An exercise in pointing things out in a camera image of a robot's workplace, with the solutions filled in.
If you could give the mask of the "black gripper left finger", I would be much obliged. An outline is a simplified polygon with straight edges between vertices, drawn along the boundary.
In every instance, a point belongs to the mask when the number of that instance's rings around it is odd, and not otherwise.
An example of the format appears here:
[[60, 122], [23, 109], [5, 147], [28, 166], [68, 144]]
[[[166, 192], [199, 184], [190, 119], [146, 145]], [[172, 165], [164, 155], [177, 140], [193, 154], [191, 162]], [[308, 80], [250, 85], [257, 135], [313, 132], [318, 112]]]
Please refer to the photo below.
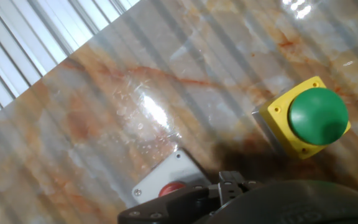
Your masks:
[[118, 224], [196, 223], [221, 207], [217, 185], [190, 185], [121, 212]]

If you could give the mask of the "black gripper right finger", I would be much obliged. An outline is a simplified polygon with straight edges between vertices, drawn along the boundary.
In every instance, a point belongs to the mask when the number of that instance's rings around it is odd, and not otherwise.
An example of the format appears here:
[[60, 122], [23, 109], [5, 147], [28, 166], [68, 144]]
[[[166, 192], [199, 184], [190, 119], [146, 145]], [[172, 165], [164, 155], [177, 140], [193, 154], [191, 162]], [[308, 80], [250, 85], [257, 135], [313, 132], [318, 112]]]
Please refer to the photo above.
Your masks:
[[246, 180], [238, 171], [230, 171], [233, 189], [229, 190], [229, 200], [233, 200], [241, 194], [263, 187], [264, 184], [256, 180]]

